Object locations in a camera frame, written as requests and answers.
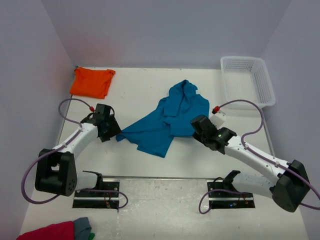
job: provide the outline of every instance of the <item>red cloth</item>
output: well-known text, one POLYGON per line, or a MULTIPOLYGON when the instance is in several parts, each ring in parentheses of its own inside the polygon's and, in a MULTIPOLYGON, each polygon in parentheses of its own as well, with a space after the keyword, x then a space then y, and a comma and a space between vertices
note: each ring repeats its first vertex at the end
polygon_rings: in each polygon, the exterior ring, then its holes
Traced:
POLYGON ((39 228, 26 232, 16 240, 74 240, 75 226, 73 221, 65 221, 58 224, 39 228))

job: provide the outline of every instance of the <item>red connector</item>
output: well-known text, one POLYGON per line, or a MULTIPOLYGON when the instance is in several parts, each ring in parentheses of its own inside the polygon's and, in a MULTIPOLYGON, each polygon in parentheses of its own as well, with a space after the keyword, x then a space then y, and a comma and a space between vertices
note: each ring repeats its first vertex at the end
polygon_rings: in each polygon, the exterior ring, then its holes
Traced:
POLYGON ((215 106, 214 109, 212 109, 212 113, 213 114, 216 114, 219 111, 220 111, 220 107, 219 106, 215 106))

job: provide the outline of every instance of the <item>gray cloth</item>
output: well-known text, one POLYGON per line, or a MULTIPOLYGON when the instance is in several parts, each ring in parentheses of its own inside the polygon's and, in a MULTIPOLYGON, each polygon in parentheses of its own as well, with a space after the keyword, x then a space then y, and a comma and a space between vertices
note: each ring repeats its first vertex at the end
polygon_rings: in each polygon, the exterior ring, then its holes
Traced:
POLYGON ((88 240, 91 233, 91 225, 87 217, 80 217, 73 221, 74 240, 88 240))

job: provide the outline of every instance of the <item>white floor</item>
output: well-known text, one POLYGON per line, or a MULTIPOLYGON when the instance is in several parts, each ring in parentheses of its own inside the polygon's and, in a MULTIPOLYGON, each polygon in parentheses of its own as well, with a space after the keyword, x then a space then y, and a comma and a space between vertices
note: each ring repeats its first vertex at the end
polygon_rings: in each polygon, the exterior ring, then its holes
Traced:
MULTIPOLYGON (((114 68, 109 94, 104 100, 81 97, 95 106, 111 105, 121 128, 144 117, 168 95, 174 84, 188 79, 209 100, 210 107, 222 104, 224 92, 221 71, 203 69, 114 68)), ((255 130, 259 116, 252 110, 226 109, 224 126, 238 135, 255 130)), ((72 102, 67 116, 81 120, 88 109, 72 102)), ((61 141, 76 126, 66 122, 61 141)), ((269 152, 262 130, 247 138, 254 146, 269 152)), ((140 177, 225 177, 232 170, 258 174, 236 159, 210 151, 192 138, 176 137, 166 158, 136 150, 127 140, 101 143, 93 141, 77 159, 77 170, 97 171, 110 176, 140 177)), ((72 209, 72 197, 59 197, 44 205, 30 204, 21 233, 52 223, 89 217, 97 240, 113 239, 226 239, 226 240, 307 240, 298 209, 288 213, 271 199, 255 195, 255 209, 220 209, 206 215, 198 212, 198 203, 206 192, 204 180, 121 180, 120 189, 129 204, 119 211, 109 209, 72 209)), ((32 198, 45 199, 49 194, 33 191, 32 198)), ((208 207, 204 201, 203 208, 208 207)))

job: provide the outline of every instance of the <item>green cloth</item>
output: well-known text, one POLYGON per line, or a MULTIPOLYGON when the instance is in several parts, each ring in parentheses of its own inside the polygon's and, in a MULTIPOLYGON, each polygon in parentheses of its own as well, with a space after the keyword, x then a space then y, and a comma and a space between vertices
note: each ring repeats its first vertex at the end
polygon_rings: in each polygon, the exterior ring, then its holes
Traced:
POLYGON ((92 232, 92 233, 90 233, 90 235, 89 235, 89 239, 88 240, 92 240, 92 239, 94 239, 95 238, 95 234, 92 232))

